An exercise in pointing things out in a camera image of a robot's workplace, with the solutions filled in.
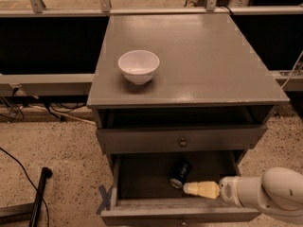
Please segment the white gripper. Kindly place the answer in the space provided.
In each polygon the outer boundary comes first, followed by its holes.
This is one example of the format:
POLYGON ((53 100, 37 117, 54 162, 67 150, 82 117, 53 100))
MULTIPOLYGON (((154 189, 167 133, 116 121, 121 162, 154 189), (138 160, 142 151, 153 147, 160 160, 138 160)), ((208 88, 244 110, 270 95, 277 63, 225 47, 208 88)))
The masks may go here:
POLYGON ((241 206, 238 196, 238 181, 240 177, 224 177, 215 182, 192 182, 184 184, 184 192, 189 195, 215 200, 219 196, 225 204, 241 206))

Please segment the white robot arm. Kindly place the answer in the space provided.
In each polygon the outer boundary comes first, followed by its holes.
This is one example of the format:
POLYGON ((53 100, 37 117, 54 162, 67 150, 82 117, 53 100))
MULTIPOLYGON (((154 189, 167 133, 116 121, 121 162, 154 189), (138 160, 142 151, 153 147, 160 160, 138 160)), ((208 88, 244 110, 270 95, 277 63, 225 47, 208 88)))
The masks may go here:
POLYGON ((303 224, 303 175, 272 167, 260 177, 224 177, 215 182, 185 183, 186 194, 221 200, 230 206, 253 208, 271 218, 303 224))

